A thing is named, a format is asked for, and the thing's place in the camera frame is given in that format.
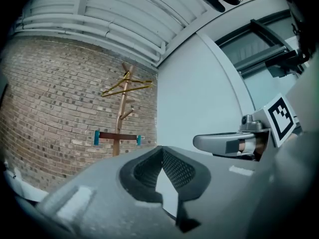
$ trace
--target wooden pole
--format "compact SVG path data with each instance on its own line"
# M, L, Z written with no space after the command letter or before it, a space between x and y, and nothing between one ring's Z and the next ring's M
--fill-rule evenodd
M131 66L129 69L130 75L128 77L128 79L131 78L132 74L133 74L133 70L134 70L134 66ZM130 85L130 81L125 81L124 84L124 90L128 90L129 89L129 85ZM119 113L118 113L118 117L116 119L116 124L115 124L115 132L114 133L121 133L121 128L122 128L122 119L121 116L124 115L124 111L125 111L125 104L126 104L126 97L127 97L127 92L122 93L122 97L121 97L121 102L120 102L120 108L119 108ZM113 142L113 156L118 156L120 154L120 140L114 140Z
M125 72L127 73L127 72L128 72L128 69L127 69L126 64L125 64L124 62L122 63L122 66L123 66Z
M134 109L130 109L129 111L125 112L120 119L124 120L128 115L130 115L132 112L134 112Z

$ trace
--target window frame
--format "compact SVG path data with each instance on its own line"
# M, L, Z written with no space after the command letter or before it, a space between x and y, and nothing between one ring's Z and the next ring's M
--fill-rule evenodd
M235 40L240 39L241 37L245 36L248 33L255 33L259 38L265 41L270 46L270 48L262 52L259 52L256 55L253 55L249 58L246 58L243 61L236 63L234 66L236 70L240 74L242 74L242 76L250 74L252 72L256 72L259 68L262 68L261 65L264 65L265 62L267 61L267 59L265 58L269 57L268 59L270 59L275 56L278 56L279 54L282 54L283 52L290 52L294 50L283 38L281 38L273 30L267 27L267 25L271 23L274 23L289 17L291 17L290 10L283 10L277 13L273 13L269 16L263 17L259 20L252 19L250 20L249 24L242 26L239 29L221 37L215 43L219 46L219 48L222 48L234 42ZM274 47L278 48L277 53L274 53L274 50L275 50ZM258 57L258 54L261 56L260 61L255 65L255 67L252 67L256 60L256 57ZM302 73L305 69L305 65L299 65L298 69Z

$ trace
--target white ceiling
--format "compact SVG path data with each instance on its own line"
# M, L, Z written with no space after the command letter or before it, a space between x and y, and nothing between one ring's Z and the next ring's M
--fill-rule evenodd
M156 68L219 15L202 0L31 0L16 32L67 35Z

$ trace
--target white sticker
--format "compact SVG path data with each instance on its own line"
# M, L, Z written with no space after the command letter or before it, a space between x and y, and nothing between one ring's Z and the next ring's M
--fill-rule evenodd
M78 191L56 213L57 216L72 222L81 211L85 210L92 196L93 191L91 189L80 186Z
M240 168L240 167L237 167L237 166L231 166L229 167L229 172L233 172L233 173L239 173L241 175L246 175L246 176L252 176L254 171L253 170L248 170L248 169L245 169L245 168Z

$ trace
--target white wall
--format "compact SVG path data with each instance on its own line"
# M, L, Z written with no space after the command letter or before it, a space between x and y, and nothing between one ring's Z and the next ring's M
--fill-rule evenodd
M200 152L192 143L195 135L237 131L241 116L238 99L223 67L198 35L160 66L159 145Z
M285 96L296 81L295 74L273 78L268 69L258 71L245 78L246 86L257 110L269 103L278 93Z

